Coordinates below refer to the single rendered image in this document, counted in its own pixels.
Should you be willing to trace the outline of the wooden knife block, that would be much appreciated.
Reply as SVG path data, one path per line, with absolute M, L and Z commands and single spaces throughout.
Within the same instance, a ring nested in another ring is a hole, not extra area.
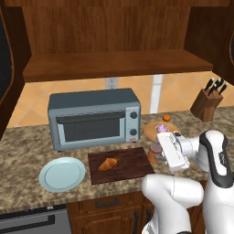
M 207 95 L 207 92 L 202 89 L 197 95 L 190 111 L 202 122 L 212 122 L 215 109 L 222 99 L 223 96 L 219 94 L 217 90 L 214 90 L 210 95 Z

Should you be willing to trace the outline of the dark wooden cabinet door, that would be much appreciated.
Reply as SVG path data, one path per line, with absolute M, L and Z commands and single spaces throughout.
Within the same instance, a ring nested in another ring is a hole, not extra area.
M 184 49 L 212 64 L 212 72 L 234 86 L 233 35 L 234 0 L 229 6 L 191 8 Z
M 22 8 L 0 0 L 0 140 L 25 86 L 23 71 L 30 58 Z

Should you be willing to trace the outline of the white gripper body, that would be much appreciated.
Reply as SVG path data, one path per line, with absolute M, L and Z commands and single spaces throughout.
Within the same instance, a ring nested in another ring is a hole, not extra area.
M 159 133 L 156 138 L 163 149 L 162 155 L 165 157 L 171 173 L 180 169 L 187 169 L 190 166 L 190 163 L 182 154 L 179 142 L 172 133 Z

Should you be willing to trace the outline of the open wooden wall cabinet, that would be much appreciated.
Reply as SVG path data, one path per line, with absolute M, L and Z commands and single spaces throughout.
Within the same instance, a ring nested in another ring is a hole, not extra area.
M 73 80 L 207 71 L 184 49 L 188 6 L 144 1 L 23 9 L 32 57 L 27 81 Z

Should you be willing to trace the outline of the grey wall outlet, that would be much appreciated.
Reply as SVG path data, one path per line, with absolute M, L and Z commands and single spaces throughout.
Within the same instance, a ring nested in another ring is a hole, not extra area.
M 117 78 L 107 78 L 106 79 L 106 89 L 112 90 L 118 87 L 118 79 Z

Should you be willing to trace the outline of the light blue plate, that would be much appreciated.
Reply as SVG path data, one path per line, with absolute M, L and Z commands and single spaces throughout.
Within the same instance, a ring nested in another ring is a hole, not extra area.
M 66 192 L 79 185 L 86 174 L 84 164 L 73 157 L 60 157 L 47 163 L 38 180 L 49 192 Z

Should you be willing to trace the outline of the dark wooden cutting board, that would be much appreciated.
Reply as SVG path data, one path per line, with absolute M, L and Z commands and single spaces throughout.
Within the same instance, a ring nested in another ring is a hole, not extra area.
M 113 170 L 100 172 L 99 166 L 107 158 L 119 158 L 120 164 Z M 153 174 L 147 155 L 142 147 L 88 154 L 90 180 L 93 185 L 133 179 Z

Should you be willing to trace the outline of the wooden drawer front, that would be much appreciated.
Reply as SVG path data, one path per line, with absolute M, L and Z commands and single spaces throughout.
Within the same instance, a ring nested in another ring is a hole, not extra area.
M 100 203 L 110 202 L 113 201 L 116 197 L 119 198 L 119 205 L 102 208 L 95 207 L 95 201 L 99 201 Z M 141 191 L 138 191 L 127 194 L 114 195 L 110 197 L 98 197 L 94 199 L 68 203 L 67 208 L 71 217 L 78 217 L 86 213 L 99 212 L 108 209 L 140 206 L 143 203 L 143 200 L 143 193 Z

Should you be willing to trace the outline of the grey dishwasher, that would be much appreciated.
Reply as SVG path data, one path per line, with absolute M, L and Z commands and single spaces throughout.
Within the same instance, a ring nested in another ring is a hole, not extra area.
M 65 204 L 0 215 L 0 234 L 71 234 Z

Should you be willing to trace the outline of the toaster oven glass door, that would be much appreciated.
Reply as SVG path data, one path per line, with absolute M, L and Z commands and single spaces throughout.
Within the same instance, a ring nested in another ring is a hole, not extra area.
M 124 117 L 120 119 L 61 124 L 64 129 L 65 142 L 119 136 L 121 132 L 120 120 L 123 120 Z

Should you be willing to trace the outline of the golden brown croissant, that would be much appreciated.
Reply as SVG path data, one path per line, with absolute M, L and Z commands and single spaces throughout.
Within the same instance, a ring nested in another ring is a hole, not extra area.
M 119 158 L 107 158 L 100 166 L 99 170 L 101 172 L 105 172 L 108 170 L 112 170 L 120 164 L 121 160 Z

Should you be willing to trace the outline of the grey toaster oven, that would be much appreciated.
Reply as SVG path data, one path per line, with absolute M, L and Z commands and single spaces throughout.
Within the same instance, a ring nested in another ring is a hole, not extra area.
M 63 126 L 56 120 L 58 116 L 117 111 L 125 112 L 124 119 L 120 120 L 120 135 L 101 139 L 66 143 Z M 131 112 L 137 112 L 136 119 L 131 118 Z M 54 93 L 49 97 L 48 121 L 53 148 L 58 152 L 97 145 L 137 142 L 141 135 L 141 103 L 130 88 Z M 131 129 L 135 129 L 137 134 L 130 135 Z

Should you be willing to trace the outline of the brown jam jar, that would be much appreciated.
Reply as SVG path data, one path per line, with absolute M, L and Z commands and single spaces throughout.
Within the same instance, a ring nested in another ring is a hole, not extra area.
M 153 143 L 150 145 L 149 152 L 148 152 L 148 160 L 153 164 L 157 165 L 158 161 L 155 159 L 157 156 L 162 155 L 162 147 L 160 144 Z

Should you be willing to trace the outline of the round light wooden plate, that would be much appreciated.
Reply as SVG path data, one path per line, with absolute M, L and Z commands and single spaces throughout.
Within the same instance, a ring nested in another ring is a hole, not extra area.
M 169 132 L 181 132 L 181 130 L 173 125 L 170 122 L 150 122 L 147 123 L 144 127 L 144 135 L 150 139 L 151 141 L 155 142 L 156 141 L 156 136 L 158 134 L 158 131 L 156 130 L 156 127 L 160 124 L 163 124 Z

